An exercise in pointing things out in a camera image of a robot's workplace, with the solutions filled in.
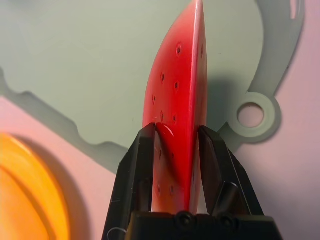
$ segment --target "black plastic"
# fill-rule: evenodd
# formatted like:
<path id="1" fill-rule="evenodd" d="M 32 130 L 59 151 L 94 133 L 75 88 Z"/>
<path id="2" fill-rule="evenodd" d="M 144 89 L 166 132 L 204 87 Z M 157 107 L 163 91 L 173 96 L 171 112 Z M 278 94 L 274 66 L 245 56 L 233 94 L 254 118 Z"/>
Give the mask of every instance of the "black plastic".
<path id="1" fill-rule="evenodd" d="M 124 239 L 123 231 L 111 230 L 126 230 L 133 211 L 151 211 L 155 133 L 154 123 L 141 129 L 119 164 L 102 240 Z"/>
<path id="2" fill-rule="evenodd" d="M 209 214 L 151 212 L 156 125 L 138 133 L 116 174 L 102 240 L 281 240 L 264 216 L 248 175 L 223 139 L 198 131 L 201 178 Z"/>
<path id="3" fill-rule="evenodd" d="M 183 215 L 191 216 L 191 220 L 181 227 L 177 218 Z M 273 219 L 267 216 L 134 212 L 126 240 L 282 240 L 282 237 Z"/>
<path id="4" fill-rule="evenodd" d="M 207 212 L 264 215 L 246 171 L 219 134 L 201 126 L 198 136 Z"/>

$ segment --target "red plastic part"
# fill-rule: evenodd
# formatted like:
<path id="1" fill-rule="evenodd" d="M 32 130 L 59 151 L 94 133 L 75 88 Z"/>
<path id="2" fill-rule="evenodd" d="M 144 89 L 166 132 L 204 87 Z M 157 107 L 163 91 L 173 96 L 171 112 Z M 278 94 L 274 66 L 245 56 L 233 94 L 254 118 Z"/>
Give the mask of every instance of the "red plastic part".
<path id="1" fill-rule="evenodd" d="M 196 213 L 200 186 L 198 127 L 207 118 L 207 52 L 202 0 L 176 19 L 154 60 L 143 126 L 156 123 L 154 212 Z"/>

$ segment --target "orange translucent object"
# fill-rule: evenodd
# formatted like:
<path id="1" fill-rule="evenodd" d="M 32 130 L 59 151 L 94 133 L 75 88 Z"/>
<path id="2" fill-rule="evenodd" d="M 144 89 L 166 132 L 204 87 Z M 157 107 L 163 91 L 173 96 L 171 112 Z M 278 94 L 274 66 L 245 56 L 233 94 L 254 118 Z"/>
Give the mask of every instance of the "orange translucent object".
<path id="1" fill-rule="evenodd" d="M 30 149 L 3 133 L 0 239 L 70 239 L 67 206 L 54 176 Z"/>
<path id="2" fill-rule="evenodd" d="M 176 19 L 154 60 L 143 127 L 156 123 L 152 209 L 196 213 L 200 187 L 198 127 L 207 118 L 207 51 L 202 0 Z"/>

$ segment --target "pink background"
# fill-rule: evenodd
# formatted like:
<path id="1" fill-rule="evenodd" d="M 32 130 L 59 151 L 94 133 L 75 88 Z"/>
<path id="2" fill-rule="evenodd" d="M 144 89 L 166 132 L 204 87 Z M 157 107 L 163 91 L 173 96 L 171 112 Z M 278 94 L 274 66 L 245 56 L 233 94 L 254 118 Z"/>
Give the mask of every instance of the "pink background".
<path id="1" fill-rule="evenodd" d="M 235 153 L 286 240 L 320 239 L 320 1 L 305 1 L 299 44 L 277 94 L 282 123 Z"/>
<path id="2" fill-rule="evenodd" d="M 66 199 L 71 238 L 101 239 L 116 176 L 3 97 L 0 132 L 20 138 L 50 167 Z"/>
<path id="3" fill-rule="evenodd" d="M 235 153 L 264 213 L 284 239 L 320 238 L 320 0 L 305 1 L 305 24 L 276 98 L 278 132 Z M 101 239 L 115 175 L 3 97 L 0 132 L 14 134 L 44 158 L 65 194 L 74 239 Z"/>

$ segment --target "circular hole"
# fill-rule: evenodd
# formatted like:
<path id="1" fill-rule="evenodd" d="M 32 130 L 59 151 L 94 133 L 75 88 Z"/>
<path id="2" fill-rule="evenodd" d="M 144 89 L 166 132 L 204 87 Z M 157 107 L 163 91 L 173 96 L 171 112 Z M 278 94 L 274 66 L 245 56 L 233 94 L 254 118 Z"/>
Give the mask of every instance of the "circular hole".
<path id="1" fill-rule="evenodd" d="M 170 186 L 170 195 L 174 194 L 174 186 Z"/>
<path id="2" fill-rule="evenodd" d="M 204 45 L 202 44 L 201 45 L 201 58 L 203 57 L 203 55 L 204 55 Z"/>
<path id="3" fill-rule="evenodd" d="M 237 117 L 244 127 L 255 128 L 264 120 L 264 111 L 255 103 L 246 103 L 240 107 Z"/>

